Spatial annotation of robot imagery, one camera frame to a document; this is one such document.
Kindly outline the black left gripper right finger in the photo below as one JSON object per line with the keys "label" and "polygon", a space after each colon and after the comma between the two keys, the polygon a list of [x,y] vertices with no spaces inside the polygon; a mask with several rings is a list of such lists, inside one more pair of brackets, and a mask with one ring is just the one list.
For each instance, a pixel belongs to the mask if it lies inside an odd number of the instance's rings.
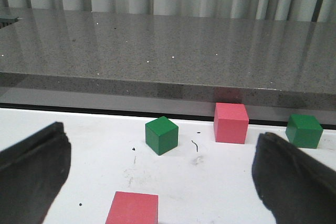
{"label": "black left gripper right finger", "polygon": [[335,223],[335,171],[282,137],[259,135],[251,173],[276,223]]}

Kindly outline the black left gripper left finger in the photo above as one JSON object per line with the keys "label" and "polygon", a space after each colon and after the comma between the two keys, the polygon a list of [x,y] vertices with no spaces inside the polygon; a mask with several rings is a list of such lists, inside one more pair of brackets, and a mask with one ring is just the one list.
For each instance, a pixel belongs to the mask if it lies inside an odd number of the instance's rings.
{"label": "black left gripper left finger", "polygon": [[1,223],[43,223],[70,167],[71,144],[61,122],[1,151]]}

